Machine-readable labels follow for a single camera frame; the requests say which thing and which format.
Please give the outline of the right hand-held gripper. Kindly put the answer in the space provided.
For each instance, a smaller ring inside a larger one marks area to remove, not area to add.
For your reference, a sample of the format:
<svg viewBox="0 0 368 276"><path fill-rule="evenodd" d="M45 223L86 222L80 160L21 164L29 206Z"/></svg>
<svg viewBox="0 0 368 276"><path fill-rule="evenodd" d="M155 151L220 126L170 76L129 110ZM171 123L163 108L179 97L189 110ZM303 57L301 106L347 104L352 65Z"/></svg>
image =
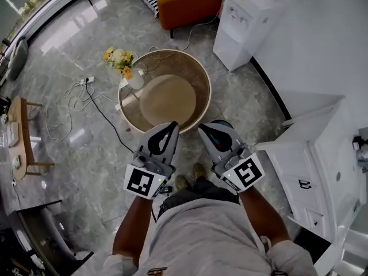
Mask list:
<svg viewBox="0 0 368 276"><path fill-rule="evenodd" d="M212 158L216 176L241 193L265 176L256 155L228 122L210 122L198 126L199 136Z"/></svg>

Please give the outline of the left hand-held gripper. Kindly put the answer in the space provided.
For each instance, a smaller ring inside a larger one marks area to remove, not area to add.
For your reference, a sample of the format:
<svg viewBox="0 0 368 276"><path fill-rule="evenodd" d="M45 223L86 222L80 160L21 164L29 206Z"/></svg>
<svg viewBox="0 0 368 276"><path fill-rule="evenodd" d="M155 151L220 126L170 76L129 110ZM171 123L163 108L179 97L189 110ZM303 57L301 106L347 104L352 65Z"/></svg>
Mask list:
<svg viewBox="0 0 368 276"><path fill-rule="evenodd" d="M175 172L171 162L178 137L176 121L159 124L143 134L132 163L126 166L124 190L148 200L154 199Z"/></svg>

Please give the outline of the person's left forearm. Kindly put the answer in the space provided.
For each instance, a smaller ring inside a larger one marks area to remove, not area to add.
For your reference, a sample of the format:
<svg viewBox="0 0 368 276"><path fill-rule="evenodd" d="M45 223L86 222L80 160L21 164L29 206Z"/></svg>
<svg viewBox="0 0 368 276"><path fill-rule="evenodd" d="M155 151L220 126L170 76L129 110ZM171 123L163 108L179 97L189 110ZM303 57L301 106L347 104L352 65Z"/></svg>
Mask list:
<svg viewBox="0 0 368 276"><path fill-rule="evenodd" d="M114 238L112 254L129 256L138 265L150 225L153 200L136 196Z"/></svg>

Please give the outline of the person's right forearm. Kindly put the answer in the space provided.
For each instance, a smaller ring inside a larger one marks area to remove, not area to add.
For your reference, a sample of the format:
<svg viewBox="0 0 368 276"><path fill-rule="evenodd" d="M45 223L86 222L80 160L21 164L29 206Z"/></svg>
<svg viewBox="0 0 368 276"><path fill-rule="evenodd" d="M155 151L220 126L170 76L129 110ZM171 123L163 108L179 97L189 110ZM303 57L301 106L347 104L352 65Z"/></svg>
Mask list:
<svg viewBox="0 0 368 276"><path fill-rule="evenodd" d="M239 193L249 221L256 234L267 237L274 246L290 240L283 219L270 203L253 186Z"/></svg>

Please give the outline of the round glass table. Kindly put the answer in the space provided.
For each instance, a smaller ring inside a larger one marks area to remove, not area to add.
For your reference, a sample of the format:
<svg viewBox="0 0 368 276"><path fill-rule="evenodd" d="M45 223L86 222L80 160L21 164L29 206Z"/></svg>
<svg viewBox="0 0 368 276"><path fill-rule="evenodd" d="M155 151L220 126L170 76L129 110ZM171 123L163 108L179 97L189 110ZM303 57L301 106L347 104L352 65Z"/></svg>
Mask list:
<svg viewBox="0 0 368 276"><path fill-rule="evenodd" d="M144 71L144 86L118 88L120 111L136 131L145 133L154 126L176 121L180 133L199 123L212 94L210 77L193 56L173 49L152 51L132 66Z"/></svg>

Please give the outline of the person's olive right shoe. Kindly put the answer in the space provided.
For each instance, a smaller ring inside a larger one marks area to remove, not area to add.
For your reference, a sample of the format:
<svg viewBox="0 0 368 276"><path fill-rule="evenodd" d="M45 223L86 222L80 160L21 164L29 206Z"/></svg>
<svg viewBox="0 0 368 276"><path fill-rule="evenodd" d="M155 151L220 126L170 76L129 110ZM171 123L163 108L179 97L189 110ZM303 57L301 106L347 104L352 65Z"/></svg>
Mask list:
<svg viewBox="0 0 368 276"><path fill-rule="evenodd" d="M195 179L195 181L200 178L206 179L206 170L201 163L195 163L193 165L193 178Z"/></svg>

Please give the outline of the person's olive shoe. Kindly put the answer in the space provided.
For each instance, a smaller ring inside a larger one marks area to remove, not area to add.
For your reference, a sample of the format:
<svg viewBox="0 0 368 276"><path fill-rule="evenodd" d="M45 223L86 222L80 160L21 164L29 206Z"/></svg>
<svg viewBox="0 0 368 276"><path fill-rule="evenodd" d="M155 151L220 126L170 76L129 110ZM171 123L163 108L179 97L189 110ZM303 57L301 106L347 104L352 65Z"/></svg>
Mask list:
<svg viewBox="0 0 368 276"><path fill-rule="evenodd" d="M195 181L200 178L206 179L206 170L201 163L195 163L193 165L193 178L195 179Z"/></svg>
<svg viewBox="0 0 368 276"><path fill-rule="evenodd" d="M174 182L177 191L188 189L190 187L189 182L183 175L176 176Z"/></svg>

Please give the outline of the person's olive left shoe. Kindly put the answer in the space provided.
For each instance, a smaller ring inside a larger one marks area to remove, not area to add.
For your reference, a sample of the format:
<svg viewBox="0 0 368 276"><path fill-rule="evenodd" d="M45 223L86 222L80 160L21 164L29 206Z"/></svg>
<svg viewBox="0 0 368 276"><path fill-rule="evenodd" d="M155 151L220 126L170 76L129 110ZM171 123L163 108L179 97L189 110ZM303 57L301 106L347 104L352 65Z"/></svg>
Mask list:
<svg viewBox="0 0 368 276"><path fill-rule="evenodd" d="M189 182L183 175L176 176L174 182L177 191L188 189L190 187Z"/></svg>

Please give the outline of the person's dark trousers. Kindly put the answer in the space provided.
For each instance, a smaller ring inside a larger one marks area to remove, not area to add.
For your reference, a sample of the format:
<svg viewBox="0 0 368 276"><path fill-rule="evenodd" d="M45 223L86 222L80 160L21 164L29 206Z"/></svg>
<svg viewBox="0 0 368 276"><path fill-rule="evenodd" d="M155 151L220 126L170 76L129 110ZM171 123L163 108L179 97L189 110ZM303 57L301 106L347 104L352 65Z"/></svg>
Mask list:
<svg viewBox="0 0 368 276"><path fill-rule="evenodd" d="M160 206L158 217L169 209L202 198L239 204L238 195L232 194L225 188L216 186L207 179L200 178L195 181L193 186L190 185L188 189L177 191L166 198Z"/></svg>

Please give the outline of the white vase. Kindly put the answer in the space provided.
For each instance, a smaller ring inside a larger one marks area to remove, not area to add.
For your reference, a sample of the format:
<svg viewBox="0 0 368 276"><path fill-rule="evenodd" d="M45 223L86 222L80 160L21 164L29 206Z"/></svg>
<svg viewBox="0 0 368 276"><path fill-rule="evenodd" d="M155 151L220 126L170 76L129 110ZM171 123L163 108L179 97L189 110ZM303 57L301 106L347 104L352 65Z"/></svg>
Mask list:
<svg viewBox="0 0 368 276"><path fill-rule="evenodd" d="M134 90L140 90L144 86L144 71L139 68L132 69L131 79L122 78L120 82L120 88L130 86Z"/></svg>

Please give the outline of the white cabinet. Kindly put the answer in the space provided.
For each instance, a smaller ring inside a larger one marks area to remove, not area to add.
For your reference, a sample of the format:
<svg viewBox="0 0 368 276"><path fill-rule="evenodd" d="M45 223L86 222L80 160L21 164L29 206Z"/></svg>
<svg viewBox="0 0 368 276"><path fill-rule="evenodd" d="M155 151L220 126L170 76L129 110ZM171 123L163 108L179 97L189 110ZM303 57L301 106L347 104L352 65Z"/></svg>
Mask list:
<svg viewBox="0 0 368 276"><path fill-rule="evenodd" d="M276 140L258 143L267 153L289 202L289 218L330 243L315 263L325 276L342 254L348 230L367 201L366 176L353 139L358 136L344 98L284 122ZM311 189L299 187L309 181Z"/></svg>

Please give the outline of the yellow flower bouquet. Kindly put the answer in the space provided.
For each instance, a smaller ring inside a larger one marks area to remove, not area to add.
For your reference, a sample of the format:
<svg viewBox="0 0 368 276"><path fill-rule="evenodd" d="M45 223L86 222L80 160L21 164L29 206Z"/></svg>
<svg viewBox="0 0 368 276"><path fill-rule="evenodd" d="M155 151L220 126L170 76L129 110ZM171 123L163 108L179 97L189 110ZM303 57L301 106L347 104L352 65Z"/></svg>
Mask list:
<svg viewBox="0 0 368 276"><path fill-rule="evenodd" d="M126 80L133 78L133 60L135 54L121 48L109 47L102 55L103 62Z"/></svg>

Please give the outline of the white water dispenser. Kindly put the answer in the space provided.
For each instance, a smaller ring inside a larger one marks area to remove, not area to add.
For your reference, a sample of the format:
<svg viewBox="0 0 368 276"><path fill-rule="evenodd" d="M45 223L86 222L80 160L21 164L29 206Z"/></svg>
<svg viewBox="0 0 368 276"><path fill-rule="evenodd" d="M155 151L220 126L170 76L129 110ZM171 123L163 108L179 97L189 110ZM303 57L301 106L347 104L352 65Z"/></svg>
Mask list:
<svg viewBox="0 0 368 276"><path fill-rule="evenodd" d="M275 0L224 0L213 52L229 71L248 63L280 14Z"/></svg>

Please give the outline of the person's white t-shirt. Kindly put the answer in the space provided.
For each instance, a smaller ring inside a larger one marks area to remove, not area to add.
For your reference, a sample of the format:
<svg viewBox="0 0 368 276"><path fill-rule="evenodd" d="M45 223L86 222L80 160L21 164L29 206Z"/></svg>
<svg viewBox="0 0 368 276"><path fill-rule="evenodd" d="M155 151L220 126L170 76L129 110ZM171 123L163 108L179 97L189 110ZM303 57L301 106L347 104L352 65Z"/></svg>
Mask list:
<svg viewBox="0 0 368 276"><path fill-rule="evenodd" d="M317 276L309 252L290 240L265 251L244 208L198 199L158 220L147 260L111 255L100 276Z"/></svg>

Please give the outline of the orange sofa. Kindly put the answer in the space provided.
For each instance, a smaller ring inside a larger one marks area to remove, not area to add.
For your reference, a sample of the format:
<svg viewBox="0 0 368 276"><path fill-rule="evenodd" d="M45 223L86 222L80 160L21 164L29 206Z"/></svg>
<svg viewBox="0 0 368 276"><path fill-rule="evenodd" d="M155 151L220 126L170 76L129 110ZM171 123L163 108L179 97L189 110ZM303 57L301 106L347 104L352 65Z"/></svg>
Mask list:
<svg viewBox="0 0 368 276"><path fill-rule="evenodd" d="M158 19L162 29L174 29L218 15L223 0L158 0Z"/></svg>

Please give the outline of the wooden side table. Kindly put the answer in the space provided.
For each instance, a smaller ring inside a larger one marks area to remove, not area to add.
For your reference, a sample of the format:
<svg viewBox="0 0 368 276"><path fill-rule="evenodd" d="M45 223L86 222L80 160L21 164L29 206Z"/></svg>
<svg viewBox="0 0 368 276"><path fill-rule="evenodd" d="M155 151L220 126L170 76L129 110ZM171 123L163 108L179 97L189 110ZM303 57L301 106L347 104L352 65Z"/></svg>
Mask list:
<svg viewBox="0 0 368 276"><path fill-rule="evenodd" d="M13 179L16 182L22 180L26 175L41 175L39 172L28 171L29 166L54 166L50 162L36 162L33 156L29 128L28 128L28 106L42 107L40 103L28 102L25 98L16 96L10 105L8 115L18 125L18 141L9 148L11 161L19 158L20 166L12 169Z"/></svg>

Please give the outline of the grey beanbag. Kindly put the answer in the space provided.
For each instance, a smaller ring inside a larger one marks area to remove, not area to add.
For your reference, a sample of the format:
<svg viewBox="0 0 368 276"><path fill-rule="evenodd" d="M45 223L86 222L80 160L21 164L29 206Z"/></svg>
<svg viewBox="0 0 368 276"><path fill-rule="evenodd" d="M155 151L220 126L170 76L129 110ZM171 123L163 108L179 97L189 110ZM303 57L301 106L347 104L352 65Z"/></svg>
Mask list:
<svg viewBox="0 0 368 276"><path fill-rule="evenodd" d="M14 81L17 79L19 73L22 71L26 60L28 58L28 44L25 36L21 36L14 47L8 69L5 74L7 81Z"/></svg>

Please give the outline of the black frame glass desk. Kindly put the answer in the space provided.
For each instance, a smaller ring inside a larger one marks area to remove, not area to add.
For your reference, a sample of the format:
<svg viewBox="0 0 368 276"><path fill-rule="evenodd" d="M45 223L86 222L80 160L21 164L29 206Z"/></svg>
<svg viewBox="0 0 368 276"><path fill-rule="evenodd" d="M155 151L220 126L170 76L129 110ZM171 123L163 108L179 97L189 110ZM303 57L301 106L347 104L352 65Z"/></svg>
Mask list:
<svg viewBox="0 0 368 276"><path fill-rule="evenodd" d="M12 211L0 231L0 276L72 276L93 255L64 234L57 211L62 200Z"/></svg>

